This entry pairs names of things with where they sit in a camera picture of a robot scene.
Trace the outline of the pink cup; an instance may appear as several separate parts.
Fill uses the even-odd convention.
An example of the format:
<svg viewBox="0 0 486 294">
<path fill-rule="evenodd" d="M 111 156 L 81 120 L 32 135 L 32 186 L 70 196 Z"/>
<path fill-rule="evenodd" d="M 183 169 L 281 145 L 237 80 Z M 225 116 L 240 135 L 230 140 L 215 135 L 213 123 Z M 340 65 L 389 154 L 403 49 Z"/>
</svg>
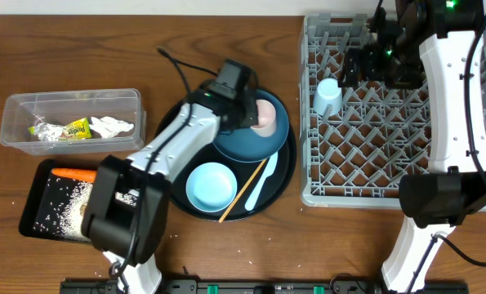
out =
<svg viewBox="0 0 486 294">
<path fill-rule="evenodd" d="M 251 129 L 261 137 L 270 137 L 277 130 L 276 109 L 268 100 L 257 100 L 257 125 Z"/>
</svg>

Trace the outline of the dark blue plate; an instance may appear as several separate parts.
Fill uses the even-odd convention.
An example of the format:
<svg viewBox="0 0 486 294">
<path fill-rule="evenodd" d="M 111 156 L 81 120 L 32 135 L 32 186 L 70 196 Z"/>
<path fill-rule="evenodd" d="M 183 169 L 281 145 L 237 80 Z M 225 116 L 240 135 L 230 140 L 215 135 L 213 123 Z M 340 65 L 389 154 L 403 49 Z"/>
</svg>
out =
<svg viewBox="0 0 486 294">
<path fill-rule="evenodd" d="M 285 143 L 289 133 L 289 117 L 283 102 L 272 92 L 258 90 L 256 98 L 269 101 L 276 110 L 276 131 L 272 136 L 258 136 L 250 128 L 220 132 L 213 145 L 234 161 L 254 163 L 268 158 Z"/>
</svg>

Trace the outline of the wooden chopstick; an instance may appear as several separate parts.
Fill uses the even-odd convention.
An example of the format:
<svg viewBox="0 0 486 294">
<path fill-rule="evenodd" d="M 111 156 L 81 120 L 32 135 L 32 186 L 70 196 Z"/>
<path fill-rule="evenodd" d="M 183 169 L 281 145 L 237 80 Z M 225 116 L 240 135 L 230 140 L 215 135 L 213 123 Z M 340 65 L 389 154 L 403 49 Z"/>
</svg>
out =
<svg viewBox="0 0 486 294">
<path fill-rule="evenodd" d="M 231 212 L 231 210 L 233 209 L 233 207 L 235 206 L 237 201 L 246 192 L 248 186 L 253 182 L 254 178 L 257 176 L 257 174 L 263 168 L 263 166 L 265 165 L 266 162 L 267 162 L 267 159 L 264 159 L 259 163 L 259 165 L 255 169 L 255 171 L 250 175 L 250 177 L 248 178 L 246 183 L 243 185 L 241 190 L 236 194 L 234 200 L 230 203 L 230 205 L 226 208 L 226 210 L 224 211 L 222 216 L 219 218 L 219 220 L 217 221 L 218 223 L 222 223 L 225 220 L 225 218 L 229 215 L 229 213 Z"/>
</svg>

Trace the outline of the light blue plastic spoon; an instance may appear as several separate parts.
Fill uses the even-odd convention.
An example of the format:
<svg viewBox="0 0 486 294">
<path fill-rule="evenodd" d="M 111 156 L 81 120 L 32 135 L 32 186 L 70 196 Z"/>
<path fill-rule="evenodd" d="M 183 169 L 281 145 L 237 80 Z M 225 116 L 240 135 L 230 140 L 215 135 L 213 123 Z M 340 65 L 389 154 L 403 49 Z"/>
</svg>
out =
<svg viewBox="0 0 486 294">
<path fill-rule="evenodd" d="M 273 154 L 272 156 L 269 157 L 268 163 L 266 164 L 265 169 L 262 172 L 260 179 L 256 183 L 256 186 L 254 187 L 253 191 L 251 192 L 250 196 L 248 197 L 248 199 L 247 199 L 247 201 L 244 205 L 245 209 L 248 212 L 252 211 L 254 209 L 254 207 L 256 206 L 256 202 L 257 202 L 258 198 L 260 197 L 264 183 L 270 176 L 273 175 L 273 173 L 276 169 L 277 163 L 278 163 L 278 159 L 279 159 L 279 153 L 278 152 L 276 152 L 275 154 Z"/>
</svg>

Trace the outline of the light blue cup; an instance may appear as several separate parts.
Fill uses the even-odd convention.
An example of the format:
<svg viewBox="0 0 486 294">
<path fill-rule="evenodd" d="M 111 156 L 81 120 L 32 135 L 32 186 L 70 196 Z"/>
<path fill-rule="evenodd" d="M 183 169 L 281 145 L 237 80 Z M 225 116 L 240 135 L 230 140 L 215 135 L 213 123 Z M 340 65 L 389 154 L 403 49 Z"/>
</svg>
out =
<svg viewBox="0 0 486 294">
<path fill-rule="evenodd" d="M 314 94 L 313 108 L 316 114 L 324 116 L 328 110 L 329 115 L 338 114 L 342 106 L 342 89 L 335 78 L 321 80 Z"/>
</svg>

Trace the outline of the light blue bowl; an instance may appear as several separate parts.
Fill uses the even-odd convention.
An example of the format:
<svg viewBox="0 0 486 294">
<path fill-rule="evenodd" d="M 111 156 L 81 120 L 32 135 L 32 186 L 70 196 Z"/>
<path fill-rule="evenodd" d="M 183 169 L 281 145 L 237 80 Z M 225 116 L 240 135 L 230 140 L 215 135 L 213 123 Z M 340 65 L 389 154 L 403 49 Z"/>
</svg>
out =
<svg viewBox="0 0 486 294">
<path fill-rule="evenodd" d="M 201 212 L 226 209 L 237 194 L 235 174 L 221 163 L 204 163 L 189 175 L 185 192 L 189 202 Z"/>
</svg>

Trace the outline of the white tissue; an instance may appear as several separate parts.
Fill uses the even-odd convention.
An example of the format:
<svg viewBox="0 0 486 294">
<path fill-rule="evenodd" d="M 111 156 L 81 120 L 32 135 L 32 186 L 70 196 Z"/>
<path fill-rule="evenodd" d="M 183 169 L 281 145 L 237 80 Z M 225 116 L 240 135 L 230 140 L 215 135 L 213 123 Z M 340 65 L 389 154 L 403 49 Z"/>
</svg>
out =
<svg viewBox="0 0 486 294">
<path fill-rule="evenodd" d="M 108 116 L 103 118 L 91 117 L 90 128 L 97 132 L 102 138 L 109 139 L 122 132 L 131 131 L 134 128 L 134 125 Z"/>
</svg>

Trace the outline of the yellow snack wrapper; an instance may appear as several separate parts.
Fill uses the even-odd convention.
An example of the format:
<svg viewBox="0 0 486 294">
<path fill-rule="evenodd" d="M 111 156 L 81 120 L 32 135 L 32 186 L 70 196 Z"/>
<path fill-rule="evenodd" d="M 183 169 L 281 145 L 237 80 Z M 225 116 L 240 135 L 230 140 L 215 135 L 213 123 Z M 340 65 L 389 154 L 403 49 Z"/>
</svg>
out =
<svg viewBox="0 0 486 294">
<path fill-rule="evenodd" d="M 87 118 L 81 118 L 64 126 L 40 122 L 29 127 L 28 130 L 31 135 L 46 142 L 91 139 L 91 130 Z"/>
</svg>

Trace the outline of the orange carrot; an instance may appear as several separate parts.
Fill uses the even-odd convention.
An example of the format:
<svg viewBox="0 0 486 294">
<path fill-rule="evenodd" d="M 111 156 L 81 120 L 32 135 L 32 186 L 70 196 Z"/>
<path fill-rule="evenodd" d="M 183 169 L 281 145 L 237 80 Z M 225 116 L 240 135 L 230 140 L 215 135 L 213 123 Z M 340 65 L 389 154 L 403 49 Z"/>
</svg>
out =
<svg viewBox="0 0 486 294">
<path fill-rule="evenodd" d="M 51 173 L 58 177 L 93 183 L 95 181 L 97 171 L 74 168 L 53 168 Z"/>
</svg>

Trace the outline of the brown walnut shell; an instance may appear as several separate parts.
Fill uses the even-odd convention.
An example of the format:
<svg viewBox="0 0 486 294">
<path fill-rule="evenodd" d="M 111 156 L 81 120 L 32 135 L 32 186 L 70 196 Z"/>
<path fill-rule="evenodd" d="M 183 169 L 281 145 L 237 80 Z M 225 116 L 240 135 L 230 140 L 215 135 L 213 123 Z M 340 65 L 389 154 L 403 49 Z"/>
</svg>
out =
<svg viewBox="0 0 486 294">
<path fill-rule="evenodd" d="M 80 207 L 79 207 L 79 215 L 80 216 L 84 216 L 85 211 L 87 210 L 87 205 L 88 205 L 88 203 L 83 203 L 83 204 L 80 205 Z"/>
</svg>

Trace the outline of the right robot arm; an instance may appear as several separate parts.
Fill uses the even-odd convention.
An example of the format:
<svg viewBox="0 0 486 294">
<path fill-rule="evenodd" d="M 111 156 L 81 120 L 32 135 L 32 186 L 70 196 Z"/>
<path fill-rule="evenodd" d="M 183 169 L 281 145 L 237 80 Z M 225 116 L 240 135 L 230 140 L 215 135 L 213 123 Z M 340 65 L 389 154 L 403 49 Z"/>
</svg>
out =
<svg viewBox="0 0 486 294">
<path fill-rule="evenodd" d="M 484 0 L 407 0 L 396 19 L 377 7 L 375 42 L 346 52 L 339 83 L 380 81 L 394 89 L 427 86 L 431 147 L 428 171 L 404 176 L 404 221 L 372 293 L 416 293 L 442 244 L 486 206 L 486 129 L 480 81 Z"/>
</svg>

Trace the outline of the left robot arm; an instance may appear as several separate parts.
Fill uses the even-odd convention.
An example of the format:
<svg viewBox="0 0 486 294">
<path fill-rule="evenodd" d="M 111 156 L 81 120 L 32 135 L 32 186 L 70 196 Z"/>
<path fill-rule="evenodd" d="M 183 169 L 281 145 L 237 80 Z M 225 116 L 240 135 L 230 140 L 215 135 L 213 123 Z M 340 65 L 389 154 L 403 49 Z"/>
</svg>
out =
<svg viewBox="0 0 486 294">
<path fill-rule="evenodd" d="M 154 252 L 164 233 L 172 182 L 219 132 L 256 122 L 254 87 L 209 80 L 185 97 L 175 119 L 146 147 L 100 163 L 81 231 L 109 260 L 118 292 L 158 290 L 162 274 Z"/>
</svg>

